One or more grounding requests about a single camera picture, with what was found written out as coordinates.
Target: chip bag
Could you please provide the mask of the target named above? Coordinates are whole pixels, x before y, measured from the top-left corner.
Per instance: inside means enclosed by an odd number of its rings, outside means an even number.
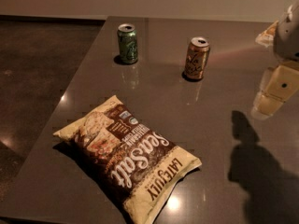
[[[76,144],[135,224],[152,223],[176,183],[201,165],[139,123],[116,96],[54,135]]]

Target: floor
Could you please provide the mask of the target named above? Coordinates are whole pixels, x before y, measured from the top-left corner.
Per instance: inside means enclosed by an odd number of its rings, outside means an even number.
[[[103,24],[0,17],[0,202]]]

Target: can lid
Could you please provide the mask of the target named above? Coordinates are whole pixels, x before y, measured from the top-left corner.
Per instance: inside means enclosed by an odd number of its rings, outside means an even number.
[[[209,46],[209,42],[202,36],[194,37],[191,42],[199,48],[205,48]]]
[[[125,23],[119,26],[119,31],[124,33],[130,33],[135,29],[135,26],[130,23]]]

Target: white wall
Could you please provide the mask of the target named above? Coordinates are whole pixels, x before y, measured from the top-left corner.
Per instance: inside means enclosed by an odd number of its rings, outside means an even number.
[[[294,0],[0,0],[0,14],[104,19],[112,16],[274,21]]]

